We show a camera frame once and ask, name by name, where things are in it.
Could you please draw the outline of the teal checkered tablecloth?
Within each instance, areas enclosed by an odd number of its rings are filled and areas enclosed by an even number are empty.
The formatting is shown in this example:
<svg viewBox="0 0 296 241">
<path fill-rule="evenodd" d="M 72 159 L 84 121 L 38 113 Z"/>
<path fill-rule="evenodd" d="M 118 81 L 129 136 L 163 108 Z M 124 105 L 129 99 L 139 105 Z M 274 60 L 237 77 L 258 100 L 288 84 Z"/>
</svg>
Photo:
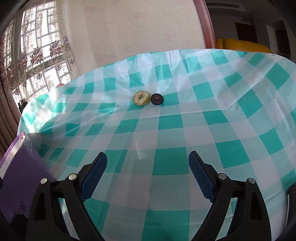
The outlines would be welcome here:
<svg viewBox="0 0 296 241">
<path fill-rule="evenodd" d="M 163 104 L 136 106 L 140 90 Z M 18 129 L 58 180 L 106 153 L 85 202 L 105 240 L 192 239 L 211 205 L 192 151 L 231 179 L 257 181 L 276 239 L 295 183 L 295 63 L 230 50 L 139 54 L 31 101 Z"/>
</svg>

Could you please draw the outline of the purple cardboard box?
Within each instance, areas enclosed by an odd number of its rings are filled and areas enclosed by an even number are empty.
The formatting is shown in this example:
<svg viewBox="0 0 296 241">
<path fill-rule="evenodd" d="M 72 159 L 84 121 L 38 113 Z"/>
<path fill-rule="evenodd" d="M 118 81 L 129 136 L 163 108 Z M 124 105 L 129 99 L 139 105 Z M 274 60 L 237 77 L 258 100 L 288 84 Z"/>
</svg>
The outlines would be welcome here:
<svg viewBox="0 0 296 241">
<path fill-rule="evenodd" d="M 1 159 L 1 212 L 11 222 L 15 214 L 29 216 L 40 181 L 54 181 L 29 135 L 20 133 Z"/>
</svg>

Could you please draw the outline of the small pear half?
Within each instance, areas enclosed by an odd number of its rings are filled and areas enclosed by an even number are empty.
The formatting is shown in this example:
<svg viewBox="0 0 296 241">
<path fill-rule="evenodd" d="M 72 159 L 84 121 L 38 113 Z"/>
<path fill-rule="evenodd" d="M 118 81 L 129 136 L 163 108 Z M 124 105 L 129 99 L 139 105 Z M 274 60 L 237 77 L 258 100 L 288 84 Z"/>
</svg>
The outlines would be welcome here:
<svg viewBox="0 0 296 241">
<path fill-rule="evenodd" d="M 140 90 L 136 92 L 132 98 L 132 102 L 138 107 L 142 107 L 149 104 L 150 100 L 151 94 L 145 90 Z"/>
</svg>

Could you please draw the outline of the yellow leather sofa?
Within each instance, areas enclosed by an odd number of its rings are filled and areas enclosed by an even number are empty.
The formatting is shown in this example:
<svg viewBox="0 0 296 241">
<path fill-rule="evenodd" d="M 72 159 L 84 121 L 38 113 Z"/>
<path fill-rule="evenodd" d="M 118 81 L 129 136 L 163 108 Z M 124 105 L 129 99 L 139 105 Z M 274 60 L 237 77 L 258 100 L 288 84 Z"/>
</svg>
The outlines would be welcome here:
<svg viewBox="0 0 296 241">
<path fill-rule="evenodd" d="M 241 52 L 259 52 L 272 53 L 271 49 L 263 44 L 257 44 L 244 40 L 216 38 L 216 47 L 218 49 L 234 50 Z"/>
</svg>

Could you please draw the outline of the red wooden door frame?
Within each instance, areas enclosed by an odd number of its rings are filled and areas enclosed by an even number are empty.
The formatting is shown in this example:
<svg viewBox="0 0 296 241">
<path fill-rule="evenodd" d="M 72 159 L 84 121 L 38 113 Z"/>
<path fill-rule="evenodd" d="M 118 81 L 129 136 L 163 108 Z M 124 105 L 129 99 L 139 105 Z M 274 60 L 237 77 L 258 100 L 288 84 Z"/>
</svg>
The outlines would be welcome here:
<svg viewBox="0 0 296 241">
<path fill-rule="evenodd" d="M 206 2 L 205 0 L 194 0 L 194 4 L 200 18 L 205 46 L 207 49 L 215 49 L 215 34 Z"/>
</svg>

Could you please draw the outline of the brown patterned drape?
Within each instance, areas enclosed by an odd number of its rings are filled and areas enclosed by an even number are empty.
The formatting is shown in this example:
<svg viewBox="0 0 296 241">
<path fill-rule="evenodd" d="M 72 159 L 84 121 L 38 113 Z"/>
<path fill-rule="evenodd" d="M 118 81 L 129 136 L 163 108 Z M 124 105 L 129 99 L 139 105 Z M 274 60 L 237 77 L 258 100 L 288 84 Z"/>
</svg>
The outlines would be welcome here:
<svg viewBox="0 0 296 241">
<path fill-rule="evenodd" d="M 10 90 L 7 80 L 1 77 L 1 102 L 0 102 L 0 125 L 1 125 L 1 158 L 15 140 L 20 121 L 20 111 Z"/>
</svg>

